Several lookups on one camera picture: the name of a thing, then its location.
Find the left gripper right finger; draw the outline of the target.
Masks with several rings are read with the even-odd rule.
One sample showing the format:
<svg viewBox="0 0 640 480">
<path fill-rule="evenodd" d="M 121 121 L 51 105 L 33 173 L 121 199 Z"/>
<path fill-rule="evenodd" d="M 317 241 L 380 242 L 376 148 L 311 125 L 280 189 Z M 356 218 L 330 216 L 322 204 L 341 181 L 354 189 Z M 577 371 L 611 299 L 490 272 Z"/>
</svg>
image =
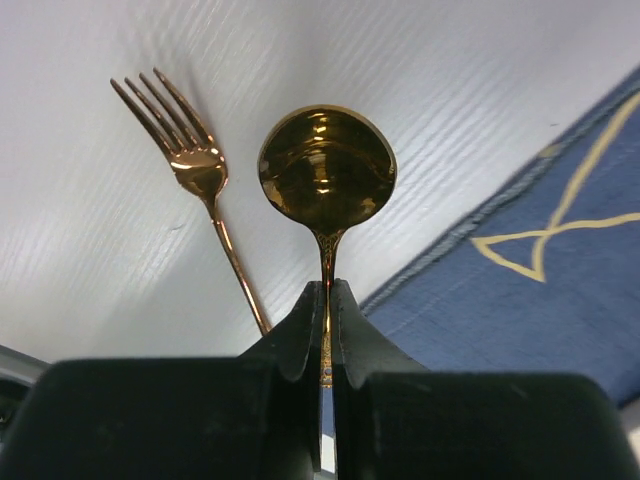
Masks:
<svg viewBox="0 0 640 480">
<path fill-rule="evenodd" d="M 332 288 L 333 411 L 341 479 L 635 479 L 619 416 L 590 379 L 432 372 Z"/>
</svg>

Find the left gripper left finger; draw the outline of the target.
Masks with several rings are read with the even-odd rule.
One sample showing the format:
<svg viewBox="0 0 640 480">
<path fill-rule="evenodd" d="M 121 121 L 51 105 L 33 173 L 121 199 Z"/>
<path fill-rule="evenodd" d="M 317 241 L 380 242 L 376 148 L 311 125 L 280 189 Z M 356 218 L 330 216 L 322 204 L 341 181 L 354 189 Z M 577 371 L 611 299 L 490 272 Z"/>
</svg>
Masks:
<svg viewBox="0 0 640 480">
<path fill-rule="evenodd" d="M 62 361 L 1 451 L 5 479 L 310 479 L 321 438 L 323 293 L 236 357 Z"/>
</svg>

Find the blue fish pattern placemat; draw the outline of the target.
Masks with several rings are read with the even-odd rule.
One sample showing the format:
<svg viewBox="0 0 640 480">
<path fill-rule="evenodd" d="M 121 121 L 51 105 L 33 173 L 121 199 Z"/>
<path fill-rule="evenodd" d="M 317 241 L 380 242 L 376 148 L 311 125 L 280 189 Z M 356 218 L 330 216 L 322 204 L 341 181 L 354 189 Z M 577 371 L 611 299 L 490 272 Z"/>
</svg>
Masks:
<svg viewBox="0 0 640 480">
<path fill-rule="evenodd" d="M 585 375 L 639 395 L 632 74 L 362 305 L 424 366 Z"/>
</svg>

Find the gold spoon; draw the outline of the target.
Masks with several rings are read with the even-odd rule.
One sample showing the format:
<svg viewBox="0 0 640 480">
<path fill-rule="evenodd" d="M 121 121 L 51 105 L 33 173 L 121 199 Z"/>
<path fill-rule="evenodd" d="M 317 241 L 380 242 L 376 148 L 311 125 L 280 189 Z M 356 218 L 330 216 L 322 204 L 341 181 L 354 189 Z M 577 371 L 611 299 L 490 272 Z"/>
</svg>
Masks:
<svg viewBox="0 0 640 480">
<path fill-rule="evenodd" d="M 336 278 L 335 264 L 346 231 L 382 209 L 396 174 L 382 133 L 338 106 L 292 112 L 262 146 L 258 176 L 264 194 L 312 232 L 322 278 L 251 348 L 274 367 L 261 439 L 262 479 L 310 479 L 318 471 L 323 388 L 333 393 L 338 476 L 374 475 L 377 427 L 369 380 L 404 355 L 364 316 L 349 285 Z"/>
</svg>

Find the rose gold fork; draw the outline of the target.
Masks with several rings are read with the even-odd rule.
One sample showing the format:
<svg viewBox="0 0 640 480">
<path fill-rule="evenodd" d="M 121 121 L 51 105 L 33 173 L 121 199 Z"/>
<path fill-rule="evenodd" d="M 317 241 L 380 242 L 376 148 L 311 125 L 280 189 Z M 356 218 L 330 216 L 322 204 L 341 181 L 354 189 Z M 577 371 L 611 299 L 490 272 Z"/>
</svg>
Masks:
<svg viewBox="0 0 640 480">
<path fill-rule="evenodd" d="M 159 69 L 155 68 L 153 73 L 164 92 L 144 74 L 138 78 L 145 90 L 129 78 L 123 83 L 111 79 L 110 85 L 158 146 L 179 185 L 205 206 L 259 332 L 266 335 L 272 323 L 242 265 L 219 208 L 219 197 L 229 180 L 225 155 L 212 129 L 186 97 Z"/>
</svg>

